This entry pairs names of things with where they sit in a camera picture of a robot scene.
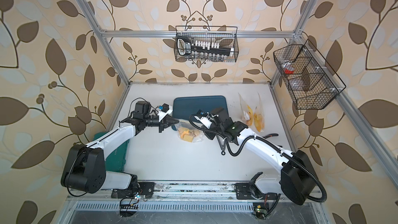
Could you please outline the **black tongs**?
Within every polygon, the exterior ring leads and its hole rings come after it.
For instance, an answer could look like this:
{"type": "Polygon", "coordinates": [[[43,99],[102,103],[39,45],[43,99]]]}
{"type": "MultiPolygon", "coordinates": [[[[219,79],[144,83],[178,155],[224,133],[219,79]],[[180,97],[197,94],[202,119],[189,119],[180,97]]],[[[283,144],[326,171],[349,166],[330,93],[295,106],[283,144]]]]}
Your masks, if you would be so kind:
{"type": "Polygon", "coordinates": [[[216,136],[218,144],[220,146],[221,149],[221,154],[224,156],[226,154],[225,150],[226,150],[226,144],[223,138],[221,138],[220,136],[216,136]]]}

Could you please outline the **clear zip bag yellow strip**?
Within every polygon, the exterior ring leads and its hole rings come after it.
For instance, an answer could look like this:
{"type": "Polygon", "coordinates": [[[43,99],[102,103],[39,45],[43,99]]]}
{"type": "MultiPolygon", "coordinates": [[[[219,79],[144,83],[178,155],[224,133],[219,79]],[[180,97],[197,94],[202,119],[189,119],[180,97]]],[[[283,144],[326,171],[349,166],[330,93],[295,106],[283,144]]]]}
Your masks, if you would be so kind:
{"type": "Polygon", "coordinates": [[[198,143],[205,140],[203,131],[195,128],[189,121],[180,119],[177,124],[174,125],[178,136],[181,140],[198,143]]]}

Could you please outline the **orange duck zip bag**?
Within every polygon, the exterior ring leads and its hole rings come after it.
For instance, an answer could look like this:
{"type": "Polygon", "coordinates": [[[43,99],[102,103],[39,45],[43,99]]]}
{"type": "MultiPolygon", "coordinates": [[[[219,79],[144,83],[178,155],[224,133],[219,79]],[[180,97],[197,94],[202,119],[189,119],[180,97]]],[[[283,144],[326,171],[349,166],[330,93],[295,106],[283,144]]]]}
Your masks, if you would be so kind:
{"type": "Polygon", "coordinates": [[[246,103],[246,101],[242,98],[240,94],[238,94],[239,103],[241,108],[241,121],[246,124],[247,126],[251,126],[253,123],[253,110],[251,107],[246,103]]]}

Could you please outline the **clear duck zip bag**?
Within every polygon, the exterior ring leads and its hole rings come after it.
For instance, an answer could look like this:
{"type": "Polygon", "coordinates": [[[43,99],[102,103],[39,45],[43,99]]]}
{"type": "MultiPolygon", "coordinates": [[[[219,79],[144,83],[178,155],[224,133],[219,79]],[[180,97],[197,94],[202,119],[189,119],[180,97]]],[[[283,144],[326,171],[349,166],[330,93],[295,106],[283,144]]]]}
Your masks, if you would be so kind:
{"type": "Polygon", "coordinates": [[[265,128],[265,120],[264,120],[264,110],[263,110],[263,104],[262,100],[260,97],[260,94],[258,93],[258,104],[256,105],[256,109],[254,112],[254,125],[255,128],[258,132],[263,132],[265,128]]]}

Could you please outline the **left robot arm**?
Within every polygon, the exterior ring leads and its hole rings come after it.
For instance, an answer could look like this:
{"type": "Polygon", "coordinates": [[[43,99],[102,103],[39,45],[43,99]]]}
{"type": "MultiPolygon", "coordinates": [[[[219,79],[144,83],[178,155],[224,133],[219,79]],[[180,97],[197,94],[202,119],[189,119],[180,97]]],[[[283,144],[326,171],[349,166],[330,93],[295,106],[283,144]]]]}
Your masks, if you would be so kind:
{"type": "Polygon", "coordinates": [[[83,195],[99,190],[125,190],[128,196],[139,191],[136,175],[106,169],[106,159],[119,146],[132,139],[146,127],[159,132],[177,124],[171,114],[172,106],[163,104],[153,109],[147,101],[139,101],[135,109],[120,121],[119,126],[104,136],[86,144],[74,145],[68,153],[61,185],[68,191],[79,190],[83,195]]]}

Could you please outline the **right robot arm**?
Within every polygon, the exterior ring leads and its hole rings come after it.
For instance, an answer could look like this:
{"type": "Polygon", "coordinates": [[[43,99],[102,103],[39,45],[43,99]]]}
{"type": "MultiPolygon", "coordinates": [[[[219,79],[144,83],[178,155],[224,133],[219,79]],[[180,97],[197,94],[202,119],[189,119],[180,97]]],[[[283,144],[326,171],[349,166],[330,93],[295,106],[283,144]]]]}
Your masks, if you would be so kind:
{"type": "Polygon", "coordinates": [[[308,155],[302,151],[291,151],[278,146],[268,139],[274,134],[260,136],[241,121],[233,121],[227,111],[216,108],[211,112],[198,111],[196,116],[204,134],[210,139],[224,142],[222,154],[239,156],[248,150],[263,159],[277,172],[275,177],[265,178],[258,172],[241,189],[252,198],[262,198],[266,194],[283,194],[291,202],[302,205],[306,200],[325,202],[327,192],[320,182],[308,155]]]}

